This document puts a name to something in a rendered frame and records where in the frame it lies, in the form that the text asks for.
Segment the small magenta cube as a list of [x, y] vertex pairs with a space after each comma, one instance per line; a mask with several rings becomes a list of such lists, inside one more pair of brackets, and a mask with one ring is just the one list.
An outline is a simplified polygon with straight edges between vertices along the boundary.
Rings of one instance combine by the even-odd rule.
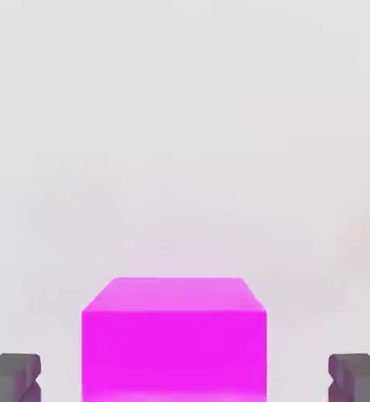
[[115, 278], [82, 311], [82, 402], [266, 402], [266, 344], [240, 278]]

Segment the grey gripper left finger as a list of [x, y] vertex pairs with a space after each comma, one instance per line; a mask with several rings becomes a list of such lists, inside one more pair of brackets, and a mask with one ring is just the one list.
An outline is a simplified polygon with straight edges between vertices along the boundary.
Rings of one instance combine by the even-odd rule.
[[0, 354], [0, 402], [42, 402], [41, 370], [36, 353]]

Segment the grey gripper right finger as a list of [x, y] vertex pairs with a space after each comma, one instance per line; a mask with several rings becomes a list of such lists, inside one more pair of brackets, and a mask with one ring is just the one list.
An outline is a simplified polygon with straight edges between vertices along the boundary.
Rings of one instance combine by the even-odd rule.
[[328, 358], [328, 402], [370, 402], [370, 355], [332, 354]]

